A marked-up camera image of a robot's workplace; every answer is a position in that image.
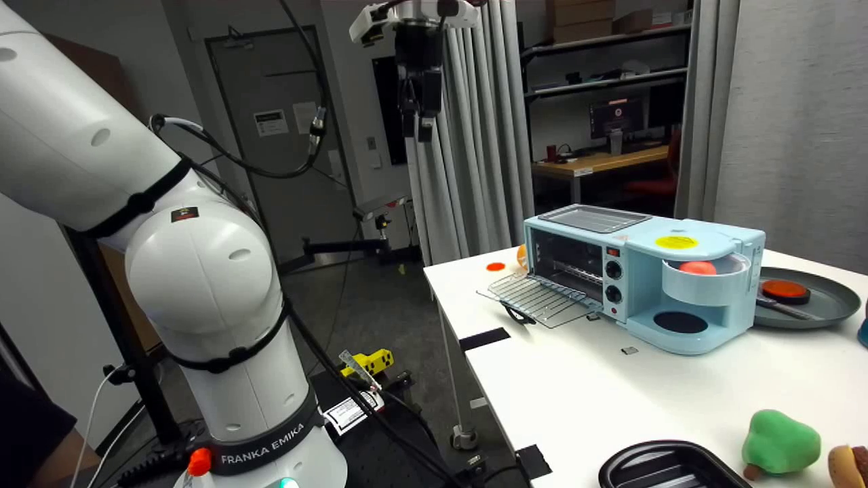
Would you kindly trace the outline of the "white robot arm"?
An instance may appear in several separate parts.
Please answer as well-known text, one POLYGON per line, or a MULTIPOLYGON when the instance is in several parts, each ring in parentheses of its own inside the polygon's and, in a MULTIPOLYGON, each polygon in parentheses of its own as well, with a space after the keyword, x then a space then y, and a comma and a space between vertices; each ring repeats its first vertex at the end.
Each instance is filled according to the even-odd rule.
POLYGON ((122 252, 207 422, 175 488, 347 488, 264 227, 9 6, 0 191, 122 252))

